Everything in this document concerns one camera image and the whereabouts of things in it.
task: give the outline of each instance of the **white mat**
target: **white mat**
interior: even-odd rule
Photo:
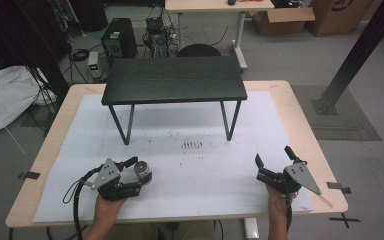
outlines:
[[[102,95],[83,98],[51,169],[34,222],[72,221],[72,202],[63,204],[69,186],[107,157],[114,161],[138,156],[153,171],[152,183],[129,199],[118,218],[164,220],[217,218],[267,213],[267,191],[256,180],[255,155],[266,168],[281,172],[292,162],[288,144],[268,92],[249,92],[242,102],[231,141],[226,140],[220,103],[136,105],[130,145],[125,146]],[[235,102],[225,103],[231,121]],[[127,131],[129,106],[117,106]],[[133,169],[123,172],[133,180]],[[97,191],[84,187],[79,218],[91,221]],[[311,203],[301,190],[293,210],[309,212]]]

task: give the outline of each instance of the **hand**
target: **hand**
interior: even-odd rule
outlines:
[[[269,237],[268,240],[286,240],[288,239],[286,215],[286,201],[282,198],[283,193],[266,184],[269,193]]]
[[[107,233],[111,230],[120,207],[126,200],[127,199],[122,199],[110,202],[104,200],[101,195],[98,195],[98,197],[96,197],[93,225],[86,240],[104,239]]]

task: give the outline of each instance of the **black tape mark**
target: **black tape mark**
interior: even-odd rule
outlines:
[[[350,194],[351,193],[351,188],[342,187],[341,183],[327,182],[327,187],[330,189],[339,189],[339,190],[341,190],[342,194]]]
[[[346,218],[344,213],[342,213],[342,218],[329,218],[329,220],[330,221],[343,221],[347,228],[350,228],[350,225],[348,224],[348,222],[361,222],[360,220],[355,219],[355,218]]]
[[[21,180],[25,180],[26,178],[30,178],[30,179],[38,179],[40,176],[40,173],[35,173],[35,172],[27,172],[27,173],[20,173],[20,175],[18,175],[18,178],[21,179]]]
[[[351,194],[351,188],[346,187],[341,189],[342,194]]]
[[[341,183],[327,182],[327,187],[330,189],[342,189],[342,184]]]

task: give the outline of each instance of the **desk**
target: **desk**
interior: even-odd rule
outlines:
[[[102,105],[109,107],[124,144],[128,145],[136,104],[219,101],[226,137],[230,141],[241,101],[246,99],[234,57],[115,59]],[[230,130],[224,101],[236,101]],[[114,105],[131,105],[127,135],[124,135]]]
[[[244,55],[241,49],[242,30],[245,20],[245,13],[248,11],[264,11],[274,8],[270,0],[262,2],[239,2],[230,6],[227,0],[166,0],[165,9],[167,12],[174,12],[178,14],[178,28],[179,28],[179,49],[182,48],[182,14],[188,12],[239,12],[238,16],[238,29],[236,32],[236,39],[233,40],[233,49],[235,50],[236,57],[238,58],[241,69],[247,69]]]
[[[308,161],[308,168],[323,192],[323,196],[333,205],[330,208],[316,195],[310,194],[313,205],[312,214],[345,212],[348,205],[342,192],[327,188],[326,182],[336,182],[335,177],[289,84],[285,81],[249,81],[245,82],[245,87],[248,91],[269,91],[271,93],[290,146],[297,156]],[[104,84],[71,87],[30,170],[41,175],[37,180],[25,180],[6,219],[7,226],[15,228],[50,225],[33,222],[47,176],[59,154],[82,97],[88,94],[102,94],[104,89]]]

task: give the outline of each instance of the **black table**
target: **black table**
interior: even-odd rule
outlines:
[[[226,137],[230,141],[241,101],[246,99],[239,64],[234,56],[115,59],[102,105],[109,107],[123,142],[128,145],[135,104],[220,101]],[[224,101],[236,101],[230,130]],[[114,105],[131,105],[127,136]]]

